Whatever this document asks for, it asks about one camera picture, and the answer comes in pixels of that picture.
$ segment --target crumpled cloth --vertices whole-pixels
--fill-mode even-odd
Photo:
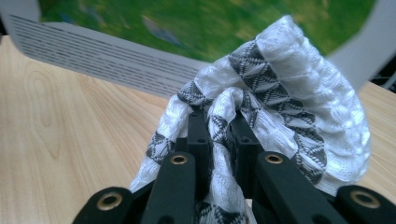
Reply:
[[[240,110],[264,150],[297,164],[318,189],[334,195],[367,170],[370,132],[348,81],[304,37],[290,16],[202,69],[170,99],[130,190],[156,178],[163,158],[187,136],[193,107],[209,107],[214,168],[198,223],[255,223],[235,182],[227,130]]]

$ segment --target wood grain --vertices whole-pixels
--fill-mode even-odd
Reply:
[[[396,98],[361,91],[373,157],[360,182],[396,203]],[[71,223],[96,191],[128,187],[167,100],[0,46],[0,223]]]

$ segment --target cloth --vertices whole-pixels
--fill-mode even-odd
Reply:
[[[176,139],[187,136],[195,106],[209,107],[214,142],[211,184],[197,204],[198,223],[255,223],[230,163],[227,130],[236,110],[265,150],[289,157],[331,195],[367,170],[370,132],[357,94],[290,16],[201,70],[170,99],[132,192],[155,179]]]

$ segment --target green picture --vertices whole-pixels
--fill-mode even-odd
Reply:
[[[367,20],[374,0],[40,0],[42,22],[67,22],[213,62],[291,15],[326,55]]]

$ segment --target white cloth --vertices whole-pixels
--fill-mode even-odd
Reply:
[[[331,195],[367,170],[370,132],[356,92],[289,16],[201,70],[171,98],[131,191],[155,179],[176,138],[187,136],[192,106],[210,106],[207,128],[214,141],[210,190],[197,204],[199,223],[255,223],[226,144],[235,110],[265,150],[289,157]]]

